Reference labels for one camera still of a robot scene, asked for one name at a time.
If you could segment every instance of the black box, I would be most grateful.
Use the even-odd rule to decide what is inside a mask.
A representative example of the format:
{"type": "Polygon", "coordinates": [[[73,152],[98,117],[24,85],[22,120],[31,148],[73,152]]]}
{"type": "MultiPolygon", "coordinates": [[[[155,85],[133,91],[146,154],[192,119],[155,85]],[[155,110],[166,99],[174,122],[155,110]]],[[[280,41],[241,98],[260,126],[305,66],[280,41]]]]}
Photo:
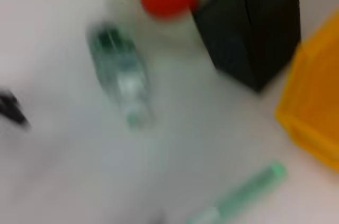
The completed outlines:
{"type": "Polygon", "coordinates": [[[299,0],[208,0],[192,14],[215,67],[256,91],[301,39],[299,0]]]}

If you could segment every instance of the plastic bottle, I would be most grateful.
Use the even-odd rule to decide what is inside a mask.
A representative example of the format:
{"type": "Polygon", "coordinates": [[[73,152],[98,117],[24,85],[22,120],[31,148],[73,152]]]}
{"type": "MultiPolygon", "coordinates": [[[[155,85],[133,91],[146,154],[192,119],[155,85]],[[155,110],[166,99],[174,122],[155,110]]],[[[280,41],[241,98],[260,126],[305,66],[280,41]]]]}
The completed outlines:
{"type": "Polygon", "coordinates": [[[92,30],[88,42],[101,87],[117,101],[129,125],[149,123],[149,80],[134,43],[109,23],[92,30]]]}

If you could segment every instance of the yellow bin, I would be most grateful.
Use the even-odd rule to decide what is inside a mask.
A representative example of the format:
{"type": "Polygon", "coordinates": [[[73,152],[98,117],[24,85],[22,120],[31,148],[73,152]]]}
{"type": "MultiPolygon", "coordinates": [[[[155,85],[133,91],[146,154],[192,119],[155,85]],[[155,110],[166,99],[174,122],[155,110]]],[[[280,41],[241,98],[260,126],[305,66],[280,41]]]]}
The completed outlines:
{"type": "Polygon", "coordinates": [[[297,145],[339,170],[339,12],[297,48],[276,118],[297,145]]]}

